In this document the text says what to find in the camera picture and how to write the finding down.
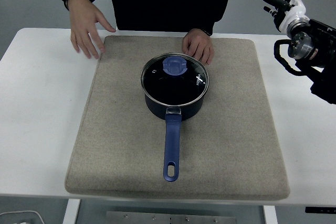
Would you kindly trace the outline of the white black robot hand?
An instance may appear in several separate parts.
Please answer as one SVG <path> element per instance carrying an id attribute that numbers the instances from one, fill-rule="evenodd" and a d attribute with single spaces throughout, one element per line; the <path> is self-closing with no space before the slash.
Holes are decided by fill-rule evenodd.
<path id="1" fill-rule="evenodd" d="M 306 16 L 306 7 L 302 0 L 263 1 L 267 4 L 264 11 L 273 17 L 276 29 L 288 37 L 292 37 L 292 30 L 295 27 L 309 22 L 309 18 Z"/>

